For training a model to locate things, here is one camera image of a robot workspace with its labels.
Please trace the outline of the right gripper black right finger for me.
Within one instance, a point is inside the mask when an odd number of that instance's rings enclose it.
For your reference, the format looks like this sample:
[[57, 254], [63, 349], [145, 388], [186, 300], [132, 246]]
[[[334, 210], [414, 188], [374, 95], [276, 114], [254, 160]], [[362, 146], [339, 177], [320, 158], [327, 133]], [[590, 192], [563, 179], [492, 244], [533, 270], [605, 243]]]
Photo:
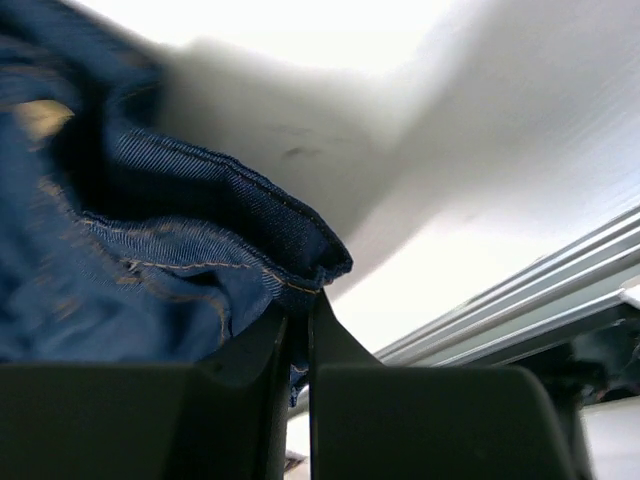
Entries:
[[315, 479], [589, 479], [577, 409], [520, 367], [393, 367], [320, 295], [308, 320]]

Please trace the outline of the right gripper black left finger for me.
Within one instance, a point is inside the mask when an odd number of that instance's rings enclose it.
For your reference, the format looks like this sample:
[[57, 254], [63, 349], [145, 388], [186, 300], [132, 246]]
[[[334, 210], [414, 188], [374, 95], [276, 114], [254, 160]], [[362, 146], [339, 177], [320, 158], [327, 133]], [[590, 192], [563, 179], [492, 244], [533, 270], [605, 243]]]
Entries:
[[5, 479], [279, 479], [288, 319], [276, 306], [193, 364], [9, 364]]

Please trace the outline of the dark blue denim trousers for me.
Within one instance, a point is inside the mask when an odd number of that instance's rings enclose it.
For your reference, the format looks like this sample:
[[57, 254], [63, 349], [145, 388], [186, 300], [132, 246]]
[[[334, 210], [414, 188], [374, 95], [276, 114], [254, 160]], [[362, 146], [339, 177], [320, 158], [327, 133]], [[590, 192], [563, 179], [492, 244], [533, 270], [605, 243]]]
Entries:
[[272, 304], [306, 321], [351, 257], [233, 157], [158, 133], [160, 68], [59, 1], [1, 5], [1, 359], [195, 362]]

